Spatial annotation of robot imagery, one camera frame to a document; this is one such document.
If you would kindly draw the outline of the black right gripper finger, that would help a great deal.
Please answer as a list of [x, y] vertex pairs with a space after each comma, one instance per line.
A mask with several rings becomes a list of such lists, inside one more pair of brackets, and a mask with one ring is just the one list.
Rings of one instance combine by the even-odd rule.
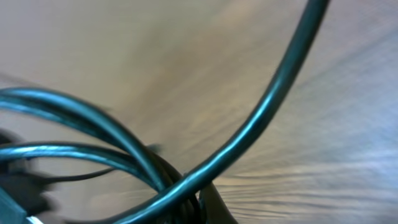
[[200, 214], [204, 224], [238, 224], [213, 183], [200, 190]]

